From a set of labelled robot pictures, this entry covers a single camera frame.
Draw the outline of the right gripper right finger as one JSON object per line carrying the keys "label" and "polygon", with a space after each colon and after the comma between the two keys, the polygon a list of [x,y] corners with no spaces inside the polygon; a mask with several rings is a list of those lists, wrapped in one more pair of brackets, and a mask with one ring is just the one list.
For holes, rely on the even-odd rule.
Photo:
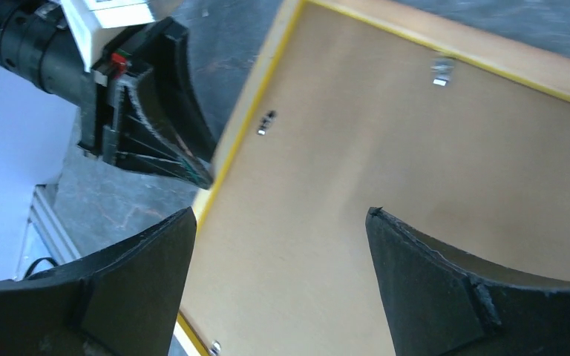
{"label": "right gripper right finger", "polygon": [[382,208],[365,228],[397,355],[570,355],[570,281],[484,260]]}

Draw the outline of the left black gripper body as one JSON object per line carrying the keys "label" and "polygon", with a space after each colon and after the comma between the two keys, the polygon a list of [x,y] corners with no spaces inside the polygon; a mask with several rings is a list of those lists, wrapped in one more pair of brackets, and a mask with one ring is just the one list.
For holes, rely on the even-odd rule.
{"label": "left black gripper body", "polygon": [[79,146],[102,156],[102,133],[111,112],[102,87],[84,70],[62,7],[53,1],[0,1],[0,66],[81,113]]}

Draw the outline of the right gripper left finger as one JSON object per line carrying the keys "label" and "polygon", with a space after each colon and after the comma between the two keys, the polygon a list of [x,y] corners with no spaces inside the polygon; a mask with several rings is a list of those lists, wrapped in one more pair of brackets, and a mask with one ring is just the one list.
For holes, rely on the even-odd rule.
{"label": "right gripper left finger", "polygon": [[184,208],[86,257],[0,281],[0,355],[167,355],[196,230]]}

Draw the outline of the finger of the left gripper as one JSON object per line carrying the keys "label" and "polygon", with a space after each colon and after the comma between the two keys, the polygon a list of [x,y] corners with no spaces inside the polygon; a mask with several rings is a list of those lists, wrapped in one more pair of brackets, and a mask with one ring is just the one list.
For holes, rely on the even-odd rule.
{"label": "finger of the left gripper", "polygon": [[183,92],[159,84],[153,73],[124,74],[115,89],[117,166],[210,188],[214,178],[206,163],[214,139]]}
{"label": "finger of the left gripper", "polygon": [[167,17],[151,26],[138,55],[154,69],[155,96],[162,105],[173,137],[198,159],[210,162],[217,140],[209,130],[191,82],[189,29]]}

